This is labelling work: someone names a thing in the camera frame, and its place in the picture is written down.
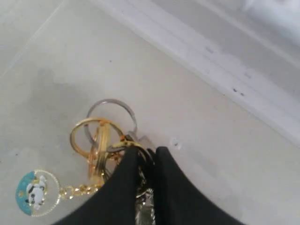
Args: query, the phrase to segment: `key ring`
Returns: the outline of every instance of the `key ring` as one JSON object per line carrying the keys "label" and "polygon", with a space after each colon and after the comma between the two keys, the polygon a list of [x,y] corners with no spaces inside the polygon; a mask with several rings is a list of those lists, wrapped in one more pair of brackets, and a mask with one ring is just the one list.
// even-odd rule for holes
{"label": "key ring", "polygon": [[70,134],[70,144],[72,146],[72,148],[77,152],[79,153],[80,155],[82,155],[83,157],[89,159],[90,157],[90,152],[87,152],[87,151],[83,151],[75,142],[75,134],[77,132],[77,130],[81,127],[81,126],[85,126],[85,125],[88,125],[92,122],[95,122],[95,123],[108,123],[110,124],[114,130],[117,131],[118,135],[120,136],[120,139],[124,139],[124,133],[123,131],[121,130],[121,128],[119,128],[118,125],[116,125],[115,123],[113,123],[112,121],[110,120],[107,120],[107,119],[104,119],[104,118],[100,118],[100,117],[94,117],[94,118],[87,118],[87,119],[84,119],[82,121],[80,121],[79,123],[77,123],[75,125],[75,127],[73,128],[71,134]]}
{"label": "key ring", "polygon": [[[94,111],[94,109],[99,106],[99,105],[103,105],[103,104],[107,104],[107,103],[112,103],[112,104],[116,104],[121,106],[122,108],[124,108],[130,115],[133,123],[134,123],[134,129],[133,131],[130,131],[134,134],[136,134],[137,132],[137,122],[136,122],[136,118],[135,118],[135,113],[133,112],[133,110],[124,102],[113,99],[113,98],[109,98],[109,99],[103,99],[100,101],[97,101],[95,104],[92,105],[92,107],[89,109],[88,114],[86,116],[86,118],[89,118],[91,113]],[[94,145],[95,147],[97,147],[99,145],[99,143],[97,141],[94,141],[94,138],[89,130],[89,125],[85,125],[84,126],[84,131],[85,131],[85,135],[88,137],[88,140],[90,141],[90,143],[92,145]]]}

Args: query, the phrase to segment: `keychain charm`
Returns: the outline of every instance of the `keychain charm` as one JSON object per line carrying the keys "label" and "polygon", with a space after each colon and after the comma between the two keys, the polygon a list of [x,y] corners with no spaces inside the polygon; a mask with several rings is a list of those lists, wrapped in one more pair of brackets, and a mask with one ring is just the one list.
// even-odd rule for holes
{"label": "keychain charm", "polygon": [[60,184],[52,173],[34,170],[20,180],[15,199],[25,214],[32,217],[43,216],[59,203]]}

